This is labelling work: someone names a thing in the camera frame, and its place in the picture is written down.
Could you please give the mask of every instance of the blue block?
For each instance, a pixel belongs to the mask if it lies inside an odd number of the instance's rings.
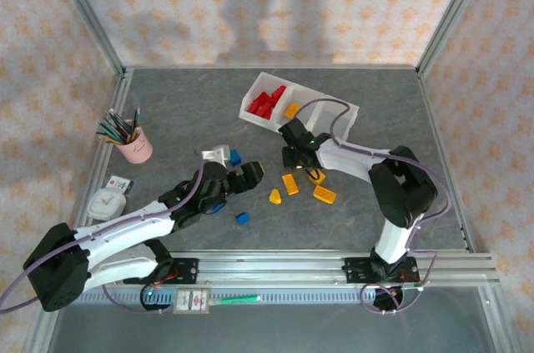
[[[246,224],[247,222],[249,222],[249,219],[250,219],[249,213],[237,214],[235,218],[237,219],[237,222],[239,223],[239,225]]]
[[[239,155],[236,149],[230,150],[230,163],[233,167],[241,164],[241,156]]]
[[[219,203],[219,204],[217,204],[215,207],[213,207],[213,208],[211,209],[211,212],[212,212],[212,213],[216,213],[217,211],[219,211],[219,210],[222,209],[223,207],[224,207],[224,204],[223,204],[223,203]]]

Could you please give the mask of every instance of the clock face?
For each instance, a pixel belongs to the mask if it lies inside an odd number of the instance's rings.
[[[88,212],[99,217],[112,216],[120,208],[123,200],[123,194],[116,189],[100,189],[93,195]]]

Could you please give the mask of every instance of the small card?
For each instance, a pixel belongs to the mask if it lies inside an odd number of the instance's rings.
[[[209,289],[177,289],[174,314],[208,314]]]
[[[132,183],[131,180],[121,178],[120,176],[112,175],[109,178],[108,184],[106,184],[107,189],[119,189],[123,194],[126,194],[128,187]]]

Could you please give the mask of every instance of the cable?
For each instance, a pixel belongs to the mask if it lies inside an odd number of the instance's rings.
[[[135,310],[126,305],[121,305],[113,297],[111,297],[111,295],[109,294],[108,288],[106,288],[106,285],[102,285],[102,290],[103,290],[103,293],[108,298],[108,300],[111,301],[114,305],[116,305],[119,309],[126,310],[127,312],[132,313],[132,314],[151,315],[154,313],[153,311]],[[163,314],[168,309],[170,309],[170,306],[167,307],[166,309],[157,310],[157,311],[159,314]]]
[[[315,174],[312,174],[311,171],[309,171],[307,168],[304,168],[304,171],[306,171],[308,176],[310,178],[312,178],[313,180],[319,180],[320,179],[319,171],[317,169],[314,169]]]
[[[400,161],[402,163],[406,163],[406,164],[410,164],[410,165],[413,165],[414,167],[417,167],[418,169],[421,169],[423,171],[425,171],[427,174],[431,175],[432,178],[440,185],[441,189],[445,192],[445,197],[446,197],[446,204],[445,204],[445,207],[443,207],[441,210],[437,211],[436,213],[434,214],[430,214],[430,215],[426,215],[425,217],[423,217],[422,219],[420,219],[419,221],[417,221],[417,223],[414,225],[414,228],[413,230],[411,231],[409,237],[408,237],[408,240],[406,241],[406,244],[405,244],[405,249],[406,251],[409,251],[411,252],[412,255],[425,255],[425,254],[429,254],[429,253],[432,253],[434,256],[432,257],[432,261],[428,267],[428,270],[426,271],[426,275],[425,275],[425,278],[423,279],[423,281],[421,282],[421,285],[424,286],[426,285],[426,283],[428,283],[428,280],[429,280],[429,277],[430,277],[430,274],[431,274],[431,271],[432,271],[432,268],[434,268],[434,264],[436,263],[436,260],[437,260],[437,252],[435,251],[431,251],[431,250],[426,250],[426,251],[419,251],[419,252],[414,252],[414,251],[411,251],[410,249],[410,245],[411,245],[411,241],[413,240],[416,232],[421,228],[421,225],[428,222],[428,221],[431,221],[433,219],[437,219],[437,218],[440,218],[442,215],[445,215],[452,207],[452,197],[451,197],[451,192],[449,192],[449,189],[446,185],[446,182],[441,178],[441,176],[436,172],[434,171],[432,168],[430,167],[427,167],[426,165],[424,164],[421,164],[419,161],[415,161],[413,159],[408,159],[406,157],[401,157],[401,156],[397,156],[397,155],[392,155],[392,154],[385,154],[385,153],[380,153],[380,152],[376,152],[376,151],[373,151],[371,149],[364,149],[364,148],[357,148],[357,147],[354,147],[354,146],[349,146],[347,144],[343,144],[341,143],[334,135],[334,126],[335,126],[335,123],[343,116],[345,115],[346,113],[348,113],[350,111],[350,105],[348,103],[346,103],[345,101],[341,101],[341,100],[338,100],[338,99],[335,99],[335,98],[318,98],[318,99],[315,99],[315,100],[311,100],[309,101],[308,103],[304,104],[302,107],[300,107],[300,109],[296,112],[295,114],[295,117],[297,115],[299,115],[299,113],[306,107],[309,107],[311,104],[315,104],[315,103],[318,103],[320,101],[326,101],[326,102],[332,102],[332,103],[338,103],[340,105],[343,105],[345,107],[345,109],[339,113],[335,118],[334,120],[332,121],[332,123],[330,124],[330,137],[332,138],[333,142],[335,144],[337,144],[341,149],[346,149],[346,150],[349,150],[349,151],[353,151],[355,153],[359,153],[359,154],[365,154],[365,155],[369,155],[371,157],[378,157],[378,158],[382,158],[382,159],[392,159],[392,160],[395,160],[395,161]],[[365,305],[364,301],[363,301],[363,298],[364,298],[364,292],[367,288],[371,287],[371,286],[375,286],[381,290],[383,290],[384,292],[388,293],[391,297],[391,299],[393,300],[393,302],[395,303],[397,309],[396,310],[392,310],[392,311],[385,311],[385,310],[372,310],[370,307],[368,307],[367,305]],[[370,313],[373,313],[373,314],[381,314],[381,315],[384,315],[384,314],[395,314],[395,313],[400,313],[410,307],[412,307],[416,302],[417,300],[419,299],[419,297],[421,296],[421,292],[419,292],[417,294],[417,296],[415,297],[415,299],[408,305],[404,306],[404,307],[399,307],[399,304],[398,304],[398,301],[397,299],[393,296],[393,294],[383,285],[381,284],[378,284],[378,283],[373,283],[373,284],[365,284],[363,286],[363,288],[360,290],[360,301],[361,301],[361,304],[364,306],[364,308],[369,311]]]
[[[200,158],[200,169],[199,169],[199,175],[197,176],[196,182],[194,183],[194,186],[191,189],[191,191],[189,192],[189,194],[187,196],[185,196],[185,198],[182,201],[180,201],[179,203],[177,203],[176,205],[174,205],[170,209],[166,209],[166,210],[160,211],[158,213],[150,213],[150,214],[146,214],[146,215],[151,215],[151,216],[154,216],[154,217],[159,217],[159,216],[164,217],[166,215],[171,214],[176,209],[179,209],[179,208],[183,207],[193,197],[194,193],[199,188],[200,180],[202,179],[202,175],[204,173],[204,160],[202,158],[202,153],[200,153],[197,150],[195,150],[194,153],[197,154],[199,156],[199,158]],[[115,228],[118,228],[119,226],[122,226],[124,224],[129,224],[131,222],[136,222],[136,221],[139,221],[139,220],[144,221],[144,216],[145,216],[145,214],[141,214],[141,215],[136,215],[134,217],[123,219],[123,220],[121,220],[119,222],[116,222],[115,224],[111,224],[111,225],[109,225],[109,226],[107,226],[105,228],[100,229],[97,234],[88,234],[87,236],[84,236],[81,239],[74,240],[72,242],[67,243],[66,245],[58,247],[57,249],[52,250],[50,253],[47,253],[46,255],[41,257],[40,259],[35,260],[2,293],[2,295],[0,296],[0,308],[3,306],[3,304],[8,299],[10,294],[12,294],[12,292],[15,290],[15,288],[23,281],[23,279],[26,278],[33,271],[35,271],[35,269],[38,268],[42,263],[52,259],[53,257],[55,257],[56,255],[58,255],[60,253],[63,253],[65,250],[71,249],[74,246],[77,246],[77,245],[80,245],[80,244],[82,244],[84,242],[87,242],[88,240],[91,240],[92,238],[97,238],[97,237],[103,236],[103,235],[107,234],[109,231],[111,231],[111,230],[113,230]],[[112,301],[112,303],[115,302],[113,299],[110,298],[111,296],[109,296],[109,293],[106,293],[107,291],[105,289],[105,285],[103,285],[103,289],[104,289],[104,294]],[[12,313],[12,312],[14,312],[16,310],[22,309],[23,307],[31,305],[32,303],[34,303],[37,300],[38,300],[38,298],[34,297],[34,298],[32,298],[32,299],[30,299],[28,301],[25,301],[25,302],[23,302],[23,303],[21,303],[19,305],[15,305],[15,306],[9,307],[7,309],[1,309],[0,310],[0,315]],[[126,307],[126,306],[123,306],[123,308],[128,309],[128,311],[132,310],[129,307]]]

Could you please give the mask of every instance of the sticker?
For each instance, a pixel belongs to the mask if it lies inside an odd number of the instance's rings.
[[[106,184],[106,188],[119,189],[121,192],[123,192],[123,194],[126,194],[126,192],[129,191],[128,187],[130,184],[133,185],[131,180],[112,175],[108,181],[108,184]]]
[[[208,314],[209,289],[178,289],[174,298],[175,314]]]

